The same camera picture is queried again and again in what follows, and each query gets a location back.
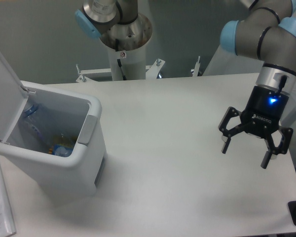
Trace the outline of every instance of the bin handle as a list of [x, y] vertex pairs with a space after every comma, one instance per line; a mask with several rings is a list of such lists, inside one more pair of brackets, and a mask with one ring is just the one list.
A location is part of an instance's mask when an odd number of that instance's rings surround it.
[[85, 119], [85, 122], [83, 124], [82, 130], [80, 132], [77, 142], [88, 146], [97, 123], [98, 123], [98, 117], [93, 115], [88, 115], [87, 118]]

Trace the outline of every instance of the gray wall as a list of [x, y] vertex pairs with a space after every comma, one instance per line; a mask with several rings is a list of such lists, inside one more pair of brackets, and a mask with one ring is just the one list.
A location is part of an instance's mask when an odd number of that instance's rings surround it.
[[[21, 80], [74, 82], [81, 70], [108, 68], [106, 51], [85, 36], [74, 12], [83, 0], [0, 1], [0, 51]], [[147, 64], [166, 61], [165, 77], [189, 76], [198, 55], [205, 69], [219, 45], [224, 24], [244, 19], [238, 0], [139, 0], [153, 24]]]

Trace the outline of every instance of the bolt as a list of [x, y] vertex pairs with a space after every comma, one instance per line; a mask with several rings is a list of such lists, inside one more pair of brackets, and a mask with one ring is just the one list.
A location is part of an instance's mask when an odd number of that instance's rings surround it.
[[163, 78], [162, 72], [158, 73], [157, 79], [162, 79], [162, 78]]
[[75, 65], [75, 67], [77, 68], [78, 76], [80, 76], [80, 74], [81, 74], [81, 71], [80, 71], [80, 69], [79, 69], [79, 65], [78, 65], [78, 64], [76, 64], [76, 65]]
[[122, 52], [120, 53], [120, 57], [121, 57], [121, 58], [126, 58], [126, 53], [125, 53], [124, 51], [122, 51]]

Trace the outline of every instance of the plastic bottle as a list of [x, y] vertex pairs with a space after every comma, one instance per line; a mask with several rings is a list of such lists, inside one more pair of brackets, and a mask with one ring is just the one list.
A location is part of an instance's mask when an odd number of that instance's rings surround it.
[[46, 146], [46, 152], [61, 157], [71, 155], [74, 142], [60, 131], [57, 121], [45, 106], [28, 101], [22, 112], [22, 125]]

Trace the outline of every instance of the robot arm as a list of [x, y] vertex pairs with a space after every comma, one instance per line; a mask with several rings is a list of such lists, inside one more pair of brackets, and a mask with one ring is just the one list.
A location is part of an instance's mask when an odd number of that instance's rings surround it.
[[[293, 129], [279, 125], [289, 94], [296, 81], [296, 0], [256, 0], [250, 16], [242, 22], [228, 22], [221, 34], [221, 45], [236, 55], [264, 61], [247, 106], [240, 112], [229, 107], [219, 130], [225, 145], [225, 153], [232, 136], [245, 131], [265, 140], [266, 152], [262, 168], [269, 160], [288, 150]], [[240, 117], [241, 123], [228, 130], [232, 117]], [[278, 147], [271, 134], [279, 130], [282, 139]]]
[[137, 16], [137, 0], [84, 0], [83, 7], [75, 12], [79, 26], [94, 39], [117, 23], [134, 22]]

